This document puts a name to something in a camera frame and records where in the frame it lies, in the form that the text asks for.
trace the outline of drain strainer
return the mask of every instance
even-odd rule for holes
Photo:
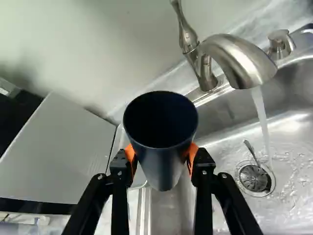
[[[264,197],[275,188],[275,177],[270,169],[263,164],[259,167],[254,161],[240,162],[235,176],[239,188],[251,196]]]
[[[243,186],[252,192],[267,190],[268,174],[257,165],[245,165],[240,169],[239,180]]]

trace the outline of running water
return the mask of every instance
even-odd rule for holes
[[[263,133],[263,140],[265,144],[265,150],[268,154],[268,163],[271,170],[273,170],[272,165],[272,154],[270,152],[269,148],[269,134],[268,134],[268,122],[266,118],[265,108],[264,108],[264,102],[263,102],[263,96],[261,88],[255,87],[251,89],[251,95],[254,101],[254,105],[256,108],[256,111],[258,112],[262,133]]]

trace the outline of orange gripper pad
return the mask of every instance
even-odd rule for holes
[[[137,159],[135,157],[135,151],[131,144],[129,144],[125,149],[127,160],[131,163],[132,166],[132,176],[134,178],[136,169],[137,169]]]
[[[199,149],[199,147],[195,143],[191,143],[191,145],[188,149],[188,152],[187,152],[187,154],[188,154],[187,167],[188,167],[190,177],[192,175],[192,167],[193,167],[194,159],[195,159],[195,156],[196,156],[198,149]]]

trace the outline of sink basin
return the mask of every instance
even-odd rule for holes
[[[275,188],[267,196],[242,191],[264,234],[313,234],[313,50],[303,50],[278,64],[274,79],[261,86],[268,116],[271,170]],[[223,84],[198,100],[195,137],[216,162],[215,174],[238,178],[238,164],[253,163],[248,140],[261,164],[270,167],[250,90]],[[192,234],[196,190],[187,170],[170,191],[151,188],[148,234]],[[212,197],[215,234],[229,234],[222,209]]]

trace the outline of faucet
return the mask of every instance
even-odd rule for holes
[[[202,43],[187,22],[181,0],[171,0],[179,22],[179,46],[193,68],[200,89],[208,92],[218,84],[212,73],[214,59],[222,68],[230,85],[235,89],[248,89],[262,85],[277,72],[274,62],[254,44],[234,35],[216,34]]]

